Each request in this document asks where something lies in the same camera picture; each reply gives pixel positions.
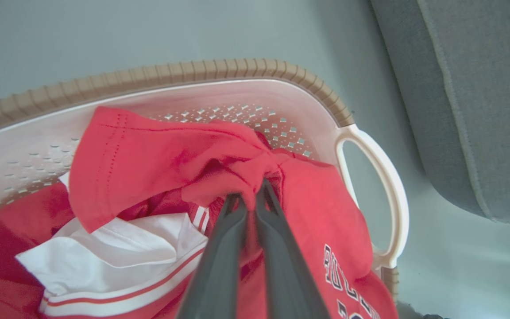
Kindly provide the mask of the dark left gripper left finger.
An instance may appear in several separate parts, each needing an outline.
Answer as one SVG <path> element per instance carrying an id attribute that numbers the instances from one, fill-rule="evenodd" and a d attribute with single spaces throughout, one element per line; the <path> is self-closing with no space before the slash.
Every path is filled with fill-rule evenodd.
<path id="1" fill-rule="evenodd" d="M 178 319 L 234 319 L 248 210 L 229 194 L 177 313 Z"/>

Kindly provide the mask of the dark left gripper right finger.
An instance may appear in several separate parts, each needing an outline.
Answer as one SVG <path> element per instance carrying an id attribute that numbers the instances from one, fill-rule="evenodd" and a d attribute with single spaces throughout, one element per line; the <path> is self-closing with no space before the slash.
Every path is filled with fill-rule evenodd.
<path id="1" fill-rule="evenodd" d="M 255 222 L 265 261 L 268 318 L 329 319 L 317 284 L 267 179 L 256 195 Z"/>

